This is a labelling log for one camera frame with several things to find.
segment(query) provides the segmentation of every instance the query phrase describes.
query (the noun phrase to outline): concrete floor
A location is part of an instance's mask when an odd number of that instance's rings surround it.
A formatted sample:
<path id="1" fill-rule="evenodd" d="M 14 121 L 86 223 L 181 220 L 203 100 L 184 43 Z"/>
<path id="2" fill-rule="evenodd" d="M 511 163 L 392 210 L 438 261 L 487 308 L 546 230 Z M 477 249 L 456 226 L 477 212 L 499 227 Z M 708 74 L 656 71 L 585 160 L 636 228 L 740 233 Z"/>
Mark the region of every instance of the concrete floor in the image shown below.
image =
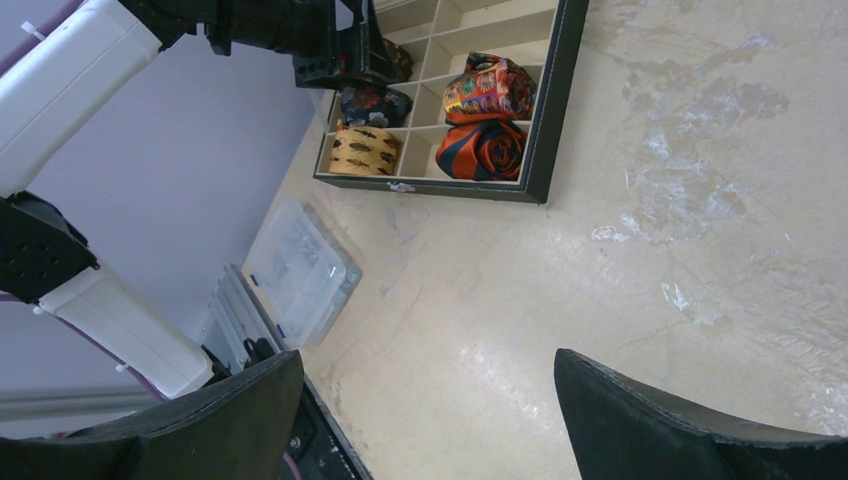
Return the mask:
<path id="1" fill-rule="evenodd" d="M 579 478 L 576 349 L 709 407 L 848 435 L 848 2 L 593 0 L 544 206 L 280 190 L 365 277 L 308 375 L 379 479 Z"/>

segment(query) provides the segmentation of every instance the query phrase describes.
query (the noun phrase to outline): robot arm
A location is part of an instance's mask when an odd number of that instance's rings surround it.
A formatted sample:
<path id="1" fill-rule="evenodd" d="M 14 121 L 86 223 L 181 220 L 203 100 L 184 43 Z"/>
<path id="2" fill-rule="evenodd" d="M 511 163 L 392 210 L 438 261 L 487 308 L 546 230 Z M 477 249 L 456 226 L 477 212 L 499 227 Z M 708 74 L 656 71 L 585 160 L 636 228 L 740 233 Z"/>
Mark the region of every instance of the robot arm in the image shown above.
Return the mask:
<path id="1" fill-rule="evenodd" d="M 52 155 L 159 52 L 203 23 L 213 51 L 232 42 L 294 55 L 298 86 L 398 81 L 370 0 L 88 0 L 0 72 L 0 291 L 36 304 L 120 357 L 164 396 L 219 377 L 217 366 L 135 294 L 58 209 L 26 192 Z"/>

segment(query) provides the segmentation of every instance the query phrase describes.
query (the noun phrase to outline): rolled necktie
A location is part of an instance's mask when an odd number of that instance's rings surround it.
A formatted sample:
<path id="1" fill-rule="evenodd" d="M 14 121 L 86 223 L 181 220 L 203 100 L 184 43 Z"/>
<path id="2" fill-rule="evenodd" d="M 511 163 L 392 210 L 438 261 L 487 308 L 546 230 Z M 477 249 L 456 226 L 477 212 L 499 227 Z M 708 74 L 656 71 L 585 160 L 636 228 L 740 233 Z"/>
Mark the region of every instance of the rolled necktie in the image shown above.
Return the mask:
<path id="1" fill-rule="evenodd" d="M 400 142 L 385 130 L 339 124 L 329 171 L 338 175 L 393 175 L 399 147 Z"/>
<path id="2" fill-rule="evenodd" d="M 439 168 L 461 180 L 515 181 L 521 173 L 527 134 L 503 115 L 448 113 L 448 130 L 436 152 Z"/>
<path id="3" fill-rule="evenodd" d="M 405 93 L 363 82 L 343 83 L 340 99 L 349 127 L 402 127 L 412 110 L 412 99 Z"/>

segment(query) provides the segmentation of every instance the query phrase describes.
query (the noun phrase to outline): cable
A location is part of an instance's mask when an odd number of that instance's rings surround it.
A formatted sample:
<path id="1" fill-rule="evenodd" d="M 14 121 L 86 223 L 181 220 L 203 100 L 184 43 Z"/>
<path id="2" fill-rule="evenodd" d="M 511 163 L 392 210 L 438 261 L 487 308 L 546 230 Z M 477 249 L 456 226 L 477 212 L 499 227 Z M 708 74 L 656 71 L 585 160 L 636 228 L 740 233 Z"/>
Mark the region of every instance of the cable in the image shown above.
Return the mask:
<path id="1" fill-rule="evenodd" d="M 291 458 L 289 452 L 283 454 L 283 460 L 286 461 L 286 465 L 288 465 L 289 469 L 292 471 L 292 475 L 294 475 L 294 480 L 303 480 L 303 476 L 300 474 L 300 469 L 297 468 L 297 464 L 294 462 L 294 459 Z"/>

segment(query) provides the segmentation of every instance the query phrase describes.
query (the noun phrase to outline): colorful patterned necktie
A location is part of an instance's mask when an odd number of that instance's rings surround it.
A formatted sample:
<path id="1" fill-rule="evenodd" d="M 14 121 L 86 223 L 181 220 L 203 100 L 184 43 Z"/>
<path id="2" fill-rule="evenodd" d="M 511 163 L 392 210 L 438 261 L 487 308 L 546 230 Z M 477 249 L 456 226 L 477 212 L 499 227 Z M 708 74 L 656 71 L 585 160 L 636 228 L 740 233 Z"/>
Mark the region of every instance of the colorful patterned necktie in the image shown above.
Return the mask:
<path id="1" fill-rule="evenodd" d="M 515 181 L 521 173 L 527 134 L 498 114 L 448 113 L 448 131 L 436 153 L 446 174 L 461 180 Z"/>

